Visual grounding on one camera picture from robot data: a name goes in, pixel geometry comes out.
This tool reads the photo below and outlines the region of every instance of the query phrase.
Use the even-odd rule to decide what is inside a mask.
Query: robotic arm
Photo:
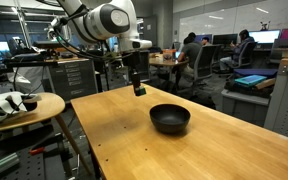
[[[151,41],[140,40],[136,14],[131,0],[112,0],[89,10],[80,0],[57,0],[72,18],[70,27],[84,43],[94,43],[110,37],[118,37],[119,51],[131,52],[149,48]]]

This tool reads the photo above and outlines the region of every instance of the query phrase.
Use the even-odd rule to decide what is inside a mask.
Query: gray cabinet
[[[97,93],[93,62],[84,60],[59,62],[57,67],[48,67],[52,92],[65,102]]]

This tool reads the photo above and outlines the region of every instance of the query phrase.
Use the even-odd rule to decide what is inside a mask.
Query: office desk
[[[272,49],[255,48],[253,51],[254,52],[267,52],[267,53],[270,53],[272,51]]]
[[[43,122],[52,117],[55,117],[57,123],[60,125],[63,133],[68,141],[71,143],[76,154],[81,154],[76,142],[74,141],[69,129],[60,113],[65,108],[64,100],[56,94],[52,93],[39,93],[42,100],[37,102],[37,107],[33,111],[19,113],[11,118],[5,119],[0,123],[0,131],[10,130],[19,127],[27,127],[28,125]],[[80,156],[81,161],[88,171],[92,174],[83,156]]]
[[[169,77],[172,80],[172,68],[175,66],[180,66],[188,63],[188,60],[178,62],[173,60],[160,60],[163,58],[163,54],[158,54],[158,57],[150,57],[149,64],[153,66],[166,66],[169,68]]]
[[[288,179],[288,138],[144,85],[72,100],[104,176],[110,179]],[[186,131],[161,134],[149,110],[179,104]]]

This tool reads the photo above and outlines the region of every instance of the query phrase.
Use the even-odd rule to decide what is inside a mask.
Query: desk
[[[269,53],[272,51],[272,49],[255,48],[253,51],[254,52],[267,52],[267,53]]]
[[[166,67],[168,67],[169,68],[169,73],[170,73],[170,75],[169,75],[170,80],[172,80],[172,68],[173,67],[180,66],[180,65],[188,63],[188,60],[181,61],[181,62],[178,62],[177,60],[176,61],[173,61],[173,60],[160,60],[160,58],[163,58],[163,54],[158,54],[157,56],[158,57],[150,57],[149,64],[150,65],[154,65],[154,66],[166,66]]]
[[[139,97],[127,86],[72,100],[108,180],[288,179],[287,137],[144,87],[147,94]],[[161,103],[190,111],[185,132],[155,130],[149,110]]]
[[[62,128],[63,133],[67,137],[68,141],[72,145],[76,154],[81,154],[80,149],[78,148],[76,142],[74,141],[70,131],[66,127],[66,124],[60,113],[65,108],[64,100],[56,94],[52,93],[39,93],[42,100],[37,102],[37,108],[33,111],[19,113],[14,117],[5,119],[2,123],[0,123],[0,131],[10,130],[19,127],[25,127],[31,124],[43,122],[52,117],[55,117],[57,123]],[[89,174],[92,174],[86,161],[83,156],[79,156],[81,161],[88,171]]]

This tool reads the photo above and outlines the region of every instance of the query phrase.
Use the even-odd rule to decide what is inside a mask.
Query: office chair
[[[176,51],[178,51],[180,47],[181,47],[180,42],[173,42],[171,49],[176,49]]]
[[[252,55],[253,55],[253,50],[256,47],[257,42],[248,42],[246,43],[245,47],[243,48],[242,52],[240,53],[238,57],[238,63],[234,66],[232,66],[232,69],[238,69],[244,66],[249,66],[252,63]],[[228,74],[220,74],[219,77],[222,76],[228,76],[227,79],[230,79],[232,76],[232,73]]]
[[[213,57],[217,47],[216,45],[203,46],[194,63],[194,74],[183,72],[183,78],[188,82],[193,82],[192,91],[199,85],[205,85],[201,83],[202,80],[212,76]]]
[[[275,63],[275,64],[279,64],[280,61],[282,60],[282,55],[283,55],[283,51],[281,50],[276,50],[276,48],[280,48],[283,46],[288,46],[288,39],[275,39],[274,40],[274,44],[272,46],[271,49],[271,53],[270,56],[268,58],[267,63]]]
[[[221,50],[221,45],[215,45],[215,46],[216,46],[216,49],[215,49],[214,56],[213,56],[212,67],[214,67],[216,64],[219,63],[219,54]]]

